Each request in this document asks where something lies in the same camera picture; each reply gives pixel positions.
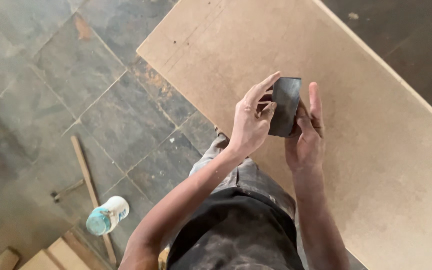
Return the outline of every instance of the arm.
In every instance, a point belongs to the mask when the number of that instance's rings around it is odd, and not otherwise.
[[[189,176],[159,201],[131,234],[121,270],[154,270],[158,255],[209,194],[267,137],[276,103],[260,111],[258,101],[279,79],[279,72],[253,86],[236,105],[229,145],[203,168]]]
[[[329,211],[324,190],[323,109],[318,85],[309,85],[310,114],[300,101],[294,137],[285,140],[286,161],[293,173],[299,227],[311,269],[349,269],[346,249]]]

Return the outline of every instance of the plastic container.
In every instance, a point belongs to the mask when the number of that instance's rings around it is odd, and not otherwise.
[[[86,220],[86,228],[95,236],[110,233],[129,214],[128,202],[120,196],[113,196],[96,207]]]

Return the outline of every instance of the tiled floor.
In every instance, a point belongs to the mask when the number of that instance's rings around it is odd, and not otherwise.
[[[432,105],[432,1],[324,2]],[[84,228],[86,187],[59,204],[50,196],[82,178],[72,135],[101,201],[130,203],[111,233],[118,258],[207,149],[213,125],[135,53],[175,3],[0,0],[0,252],[13,246],[27,260],[71,226]]]

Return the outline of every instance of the blue lid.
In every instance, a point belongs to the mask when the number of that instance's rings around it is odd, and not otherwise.
[[[86,220],[86,228],[91,234],[102,236],[111,229],[111,221],[105,214],[93,211]]]

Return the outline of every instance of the sanding block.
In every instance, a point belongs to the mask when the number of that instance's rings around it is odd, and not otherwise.
[[[273,85],[273,102],[277,107],[269,127],[269,135],[289,137],[300,101],[301,78],[281,77]]]

